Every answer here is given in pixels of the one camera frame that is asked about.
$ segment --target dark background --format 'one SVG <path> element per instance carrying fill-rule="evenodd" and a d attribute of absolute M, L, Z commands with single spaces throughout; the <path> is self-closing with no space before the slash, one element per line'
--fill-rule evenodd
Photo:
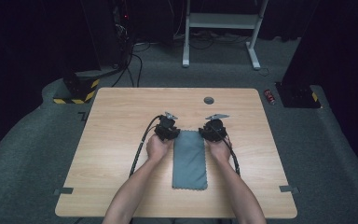
<path fill-rule="evenodd" d="M 55 36 L 57 33 L 49 32 L 51 21 L 46 15 L 51 12 L 45 7 L 48 3 L 44 2 L 49 3 L 48 0 L 0 1 L 0 140 L 18 120 L 42 103 L 42 89 L 64 75 L 62 62 L 57 60 L 65 60 L 73 52 L 54 39 L 83 41 L 82 50 L 92 50 L 90 34 L 84 22 L 71 23 L 67 26 L 67 34 L 59 37 Z M 254 13 L 258 8 L 250 4 L 253 2 L 210 0 L 202 6 L 198 1 L 192 9 L 242 13 L 238 8 L 245 6 L 243 8 L 247 9 L 243 13 Z M 315 84 L 324 88 L 341 129 L 358 156 L 358 0 L 323 0 L 319 6 L 318 2 L 269 1 L 259 37 L 272 39 L 281 36 L 283 41 L 303 37 L 291 64 L 297 70 L 287 76 L 293 83 Z M 145 1 L 140 1 L 139 4 L 144 4 L 143 11 L 136 19 L 154 15 L 153 20 L 167 22 L 161 24 L 168 24 L 165 32 L 174 31 L 180 24 L 182 3 L 171 3 L 173 14 L 167 1 L 154 1 L 150 8 Z M 152 13 L 156 8 L 160 9 L 160 13 Z M 134 9 L 133 15 L 136 16 L 136 6 Z M 67 12 L 70 21 L 83 20 L 82 8 L 77 0 L 66 1 L 61 10 Z M 184 25 L 182 22 L 180 33 L 183 33 Z M 140 29 L 141 35 L 147 35 L 145 30 Z M 164 31 L 152 33 L 164 35 Z"/>

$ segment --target forearm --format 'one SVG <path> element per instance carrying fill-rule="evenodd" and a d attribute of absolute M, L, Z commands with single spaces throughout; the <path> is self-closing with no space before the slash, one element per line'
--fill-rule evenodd
<path fill-rule="evenodd" d="M 248 186 L 228 161 L 216 161 L 227 185 L 227 193 L 234 214 L 240 224 L 266 223 L 263 211 Z"/>
<path fill-rule="evenodd" d="M 128 224 L 143 198 L 147 180 L 158 165 L 157 161 L 146 161 L 118 190 L 106 211 L 105 223 Z"/>

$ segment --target hand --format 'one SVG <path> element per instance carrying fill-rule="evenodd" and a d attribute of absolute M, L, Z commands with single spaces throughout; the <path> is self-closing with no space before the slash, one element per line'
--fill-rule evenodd
<path fill-rule="evenodd" d="M 215 161 L 228 161 L 230 157 L 230 152 L 228 147 L 226 146 L 225 142 L 219 141 L 219 142 L 211 142 L 208 140 L 205 140 L 208 144 L 209 148 L 211 149 L 212 157 Z"/>
<path fill-rule="evenodd" d="M 161 141 L 156 134 L 153 134 L 147 141 L 146 150 L 149 160 L 160 161 L 171 148 L 173 140 Z"/>

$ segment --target gray carpet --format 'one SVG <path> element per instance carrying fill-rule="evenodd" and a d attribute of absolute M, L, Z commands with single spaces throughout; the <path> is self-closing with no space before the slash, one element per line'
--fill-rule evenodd
<path fill-rule="evenodd" d="M 192 41 L 202 48 L 208 43 Z M 152 45 L 136 52 L 144 64 L 141 87 L 210 87 L 271 89 L 277 99 L 266 110 L 277 149 L 294 194 L 298 216 L 268 223 L 358 223 L 358 160 L 332 114 L 321 87 L 312 86 L 321 109 L 285 108 L 274 88 L 281 81 L 298 41 L 259 40 L 256 53 L 263 69 L 254 71 L 243 43 L 190 49 L 190 67 L 182 68 L 182 48 Z M 135 51 L 147 45 L 137 46 Z M 136 79 L 139 61 L 130 66 Z M 98 88 L 118 75 L 103 77 Z M 84 128 L 79 112 L 87 105 L 55 105 L 60 80 L 41 94 L 44 103 L 25 116 L 0 143 L 0 223 L 101 223 L 101 217 L 57 217 L 54 209 Z M 129 87 L 126 73 L 117 87 Z"/>

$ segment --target small red object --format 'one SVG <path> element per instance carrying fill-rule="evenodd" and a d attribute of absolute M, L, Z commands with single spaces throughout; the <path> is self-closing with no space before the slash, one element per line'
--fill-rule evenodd
<path fill-rule="evenodd" d="M 264 95 L 266 96 L 267 101 L 269 102 L 270 105 L 275 105 L 275 98 L 272 95 L 272 92 L 270 90 L 265 90 L 264 91 Z"/>

